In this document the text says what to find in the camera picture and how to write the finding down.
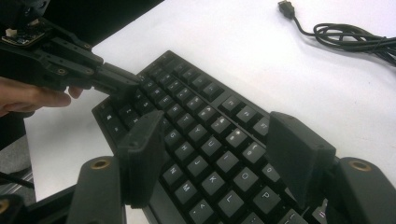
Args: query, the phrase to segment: keycap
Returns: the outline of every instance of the keycap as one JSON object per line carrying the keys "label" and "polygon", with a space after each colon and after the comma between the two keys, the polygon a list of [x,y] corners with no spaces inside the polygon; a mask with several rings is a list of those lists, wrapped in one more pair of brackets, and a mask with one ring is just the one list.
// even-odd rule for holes
{"label": "keycap", "polygon": [[308,224],[296,211],[290,209],[277,224]]}
{"label": "keycap", "polygon": [[253,203],[259,208],[264,215],[269,215],[273,212],[276,206],[280,203],[280,198],[269,187],[265,187],[253,199]]}
{"label": "keycap", "polygon": [[194,157],[196,157],[197,152],[190,145],[189,142],[184,142],[176,151],[175,155],[180,161],[181,165],[187,165]]}
{"label": "keycap", "polygon": [[195,147],[200,147],[209,137],[209,133],[202,124],[198,124],[189,132],[188,136]]}
{"label": "keycap", "polygon": [[262,142],[265,140],[265,136],[268,134],[269,122],[270,121],[268,118],[263,117],[253,126],[253,129],[251,130],[253,135],[262,140]]}
{"label": "keycap", "polygon": [[250,213],[242,224],[264,224],[264,222],[255,213]]}
{"label": "keycap", "polygon": [[142,89],[145,93],[149,93],[156,87],[157,87],[157,84],[151,78],[148,77],[146,79],[145,84],[142,86]]}
{"label": "keycap", "polygon": [[189,69],[186,73],[184,73],[181,76],[181,79],[183,79],[183,81],[185,81],[188,85],[190,85],[192,83],[192,81],[195,80],[196,77],[197,77],[197,73],[192,68],[192,69]]}
{"label": "keycap", "polygon": [[191,131],[193,127],[195,127],[196,123],[196,120],[189,113],[187,113],[177,121],[177,127],[182,133],[186,134]]}
{"label": "keycap", "polygon": [[188,209],[196,199],[198,199],[198,190],[190,182],[184,182],[176,191],[175,195],[183,209]]}
{"label": "keycap", "polygon": [[255,187],[259,184],[259,178],[247,167],[245,167],[238,175],[233,179],[233,182],[239,189],[239,192],[243,197],[249,196]]}
{"label": "keycap", "polygon": [[209,164],[204,160],[204,158],[202,158],[202,156],[195,158],[187,166],[187,170],[192,176],[194,182],[200,182],[211,171]]}
{"label": "keycap", "polygon": [[175,74],[177,77],[180,77],[181,74],[183,74],[188,69],[189,69],[189,66],[186,63],[180,63],[174,68],[172,73]]}
{"label": "keycap", "polygon": [[175,81],[175,79],[171,75],[164,74],[159,78],[158,83],[161,87],[165,88],[166,85],[172,83],[173,81]]}
{"label": "keycap", "polygon": [[181,90],[181,91],[176,95],[177,100],[178,100],[182,105],[185,105],[185,104],[190,100],[191,97],[192,97],[192,92],[191,92],[189,89],[187,89],[187,88],[184,88],[183,90]]}
{"label": "keycap", "polygon": [[205,194],[208,196],[207,198],[211,201],[215,201],[219,194],[227,188],[225,181],[217,172],[213,172],[211,175],[209,175],[202,182],[201,186],[204,189]]}
{"label": "keycap", "polygon": [[174,164],[163,173],[163,180],[170,190],[174,190],[185,179],[183,175],[183,171]]}
{"label": "keycap", "polygon": [[204,152],[204,155],[210,160],[214,161],[219,157],[219,154],[221,153],[222,150],[222,144],[221,142],[214,136],[211,136],[209,140],[207,140],[202,146],[201,146],[202,152]]}
{"label": "keycap", "polygon": [[148,96],[151,100],[156,101],[157,99],[162,99],[165,95],[165,91],[163,91],[163,89],[161,89],[160,87],[157,87],[153,91],[151,91]]}
{"label": "keycap", "polygon": [[210,128],[215,132],[217,136],[224,137],[230,133],[233,125],[230,121],[221,116],[210,126]]}
{"label": "keycap", "polygon": [[201,91],[209,83],[209,80],[205,76],[198,76],[192,83],[192,88],[196,91]]}
{"label": "keycap", "polygon": [[166,116],[173,122],[176,122],[178,118],[184,113],[185,111],[183,107],[181,107],[179,104],[175,104],[166,111]]}
{"label": "keycap", "polygon": [[161,110],[166,110],[169,108],[169,106],[173,105],[175,101],[172,99],[171,96],[165,95],[159,102],[158,102],[158,108]]}
{"label": "keycap", "polygon": [[201,200],[189,212],[192,221],[195,224],[211,223],[216,217],[212,207],[206,202]]}
{"label": "keycap", "polygon": [[243,127],[249,127],[252,122],[257,121],[258,113],[250,106],[246,105],[238,114],[236,114],[236,120],[238,124]]}
{"label": "keycap", "polygon": [[226,101],[224,101],[220,110],[223,111],[228,117],[232,117],[242,108],[242,102],[234,96],[230,96]]}
{"label": "keycap", "polygon": [[262,173],[273,183],[276,183],[280,179],[279,174],[270,163],[268,163],[264,168],[262,168]]}
{"label": "keycap", "polygon": [[250,144],[250,146],[248,146],[247,149],[245,149],[245,151],[242,153],[245,161],[251,167],[255,167],[255,168],[264,164],[265,162],[264,154],[265,154],[265,149],[256,142]]}
{"label": "keycap", "polygon": [[236,220],[243,212],[244,201],[231,190],[219,201],[220,211],[228,220]]}
{"label": "keycap", "polygon": [[233,130],[226,138],[234,151],[241,151],[248,144],[248,136],[239,129]]}
{"label": "keycap", "polygon": [[207,105],[198,113],[198,120],[205,126],[213,122],[219,113],[210,105]]}
{"label": "keycap", "polygon": [[153,111],[155,106],[148,98],[143,97],[136,103],[135,109],[140,115],[145,115],[148,112]]}
{"label": "keycap", "polygon": [[176,80],[176,81],[172,82],[172,84],[169,84],[166,87],[166,90],[172,96],[176,96],[176,94],[181,90],[182,87],[183,87],[183,85],[180,83],[180,81]]}
{"label": "keycap", "polygon": [[219,167],[219,170],[227,177],[230,177],[238,170],[239,159],[235,157],[235,155],[226,151],[217,161],[216,165]]}
{"label": "keycap", "polygon": [[182,142],[183,136],[177,131],[173,130],[165,136],[165,145],[171,151],[174,151]]}
{"label": "keycap", "polygon": [[202,107],[204,107],[204,101],[201,100],[198,96],[194,96],[187,104],[187,110],[192,113],[196,114]]}
{"label": "keycap", "polygon": [[204,88],[202,91],[202,95],[206,98],[207,101],[213,102],[218,96],[220,96],[224,92],[218,84],[212,82],[208,86]]}

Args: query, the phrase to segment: white table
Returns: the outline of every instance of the white table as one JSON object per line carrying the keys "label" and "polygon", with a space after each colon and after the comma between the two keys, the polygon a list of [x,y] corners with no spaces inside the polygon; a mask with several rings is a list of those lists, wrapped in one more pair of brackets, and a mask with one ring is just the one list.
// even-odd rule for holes
{"label": "white table", "polygon": [[[396,68],[325,49],[280,14],[278,1],[166,0],[93,51],[137,74],[170,49],[266,111],[298,118],[338,157],[376,164],[396,186]],[[396,36],[394,0],[293,5],[306,31],[334,22]],[[103,99],[85,91],[69,107],[40,109],[25,121],[38,200],[74,185],[85,161],[111,155],[91,113]],[[129,222],[147,221],[137,210]]]}

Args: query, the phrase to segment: human hand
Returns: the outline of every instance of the human hand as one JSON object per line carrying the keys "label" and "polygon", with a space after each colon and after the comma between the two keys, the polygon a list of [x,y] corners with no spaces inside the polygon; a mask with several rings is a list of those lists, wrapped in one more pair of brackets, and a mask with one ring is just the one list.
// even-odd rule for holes
{"label": "human hand", "polygon": [[[69,87],[68,91],[75,99],[82,93],[82,89],[77,87]],[[32,112],[43,106],[67,106],[71,103],[70,96],[61,91],[0,77],[0,117],[11,111]]]}

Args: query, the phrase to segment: keyboard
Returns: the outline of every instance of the keyboard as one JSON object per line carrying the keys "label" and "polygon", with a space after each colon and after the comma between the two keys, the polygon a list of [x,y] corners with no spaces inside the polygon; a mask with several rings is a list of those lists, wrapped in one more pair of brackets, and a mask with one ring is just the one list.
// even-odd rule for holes
{"label": "keyboard", "polygon": [[150,223],[326,223],[325,204],[299,209],[266,159],[268,112],[172,51],[137,76],[130,102],[107,98],[92,113],[114,148],[140,117],[164,112]]}

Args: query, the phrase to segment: finger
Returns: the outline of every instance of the finger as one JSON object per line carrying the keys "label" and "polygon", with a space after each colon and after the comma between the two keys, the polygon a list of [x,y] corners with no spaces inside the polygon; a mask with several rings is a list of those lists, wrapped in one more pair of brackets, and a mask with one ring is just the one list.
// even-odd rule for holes
{"label": "finger", "polygon": [[22,113],[33,112],[33,111],[36,111],[37,109],[39,109],[41,107],[42,106],[40,106],[40,105],[28,105],[26,107],[22,107],[22,108],[18,108],[16,110],[12,110],[12,112],[22,112]]}
{"label": "finger", "polygon": [[12,79],[2,78],[7,91],[3,92],[4,98],[10,103],[20,102],[40,106],[67,106],[70,105],[70,96],[61,91],[53,91],[25,84]]}
{"label": "finger", "polygon": [[15,104],[11,104],[11,105],[5,105],[5,106],[4,106],[4,109],[5,109],[6,111],[16,111],[16,110],[19,110],[19,109],[21,109],[21,108],[24,108],[24,107],[26,107],[26,106],[28,106],[28,105],[31,105],[31,104],[27,104],[27,103],[15,103]]}
{"label": "finger", "polygon": [[75,99],[78,99],[78,97],[81,95],[82,91],[83,91],[82,88],[69,87],[69,94]]}
{"label": "finger", "polygon": [[60,107],[71,103],[71,98],[64,92],[48,88],[33,87],[27,92],[27,103],[39,106]]}

